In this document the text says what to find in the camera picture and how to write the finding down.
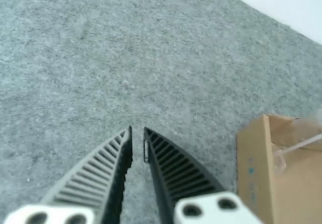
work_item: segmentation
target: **brown cardboard box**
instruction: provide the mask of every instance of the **brown cardboard box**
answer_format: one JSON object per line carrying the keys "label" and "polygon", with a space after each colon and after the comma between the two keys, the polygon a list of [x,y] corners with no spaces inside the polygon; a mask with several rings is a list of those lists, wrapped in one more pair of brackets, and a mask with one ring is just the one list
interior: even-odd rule
{"label": "brown cardboard box", "polygon": [[286,171],[274,173],[272,143],[296,143],[293,120],[263,115],[237,134],[238,194],[264,223],[322,223],[322,144],[288,153]]}

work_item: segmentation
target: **screw hole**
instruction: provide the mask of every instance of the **screw hole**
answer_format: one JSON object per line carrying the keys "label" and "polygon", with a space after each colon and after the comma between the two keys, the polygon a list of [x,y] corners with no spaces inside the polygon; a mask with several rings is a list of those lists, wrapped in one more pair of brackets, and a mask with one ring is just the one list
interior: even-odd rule
{"label": "screw hole", "polygon": [[221,209],[235,209],[237,207],[236,204],[229,199],[221,199],[218,204]]}
{"label": "screw hole", "polygon": [[186,205],[183,208],[183,213],[186,216],[199,216],[201,214],[201,209],[195,205]]}
{"label": "screw hole", "polygon": [[65,224],[85,224],[86,218],[83,215],[73,215]]}
{"label": "screw hole", "polygon": [[28,218],[27,224],[44,224],[47,220],[47,214],[44,212],[36,213]]}

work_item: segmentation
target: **carpet floor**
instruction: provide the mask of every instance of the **carpet floor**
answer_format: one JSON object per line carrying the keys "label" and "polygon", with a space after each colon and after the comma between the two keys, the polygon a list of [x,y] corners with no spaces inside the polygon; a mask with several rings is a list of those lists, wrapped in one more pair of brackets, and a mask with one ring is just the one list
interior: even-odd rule
{"label": "carpet floor", "polygon": [[322,102],[322,47],[240,0],[0,0],[0,29],[0,221],[132,125],[121,223],[159,223],[144,126],[236,191],[236,132]]}

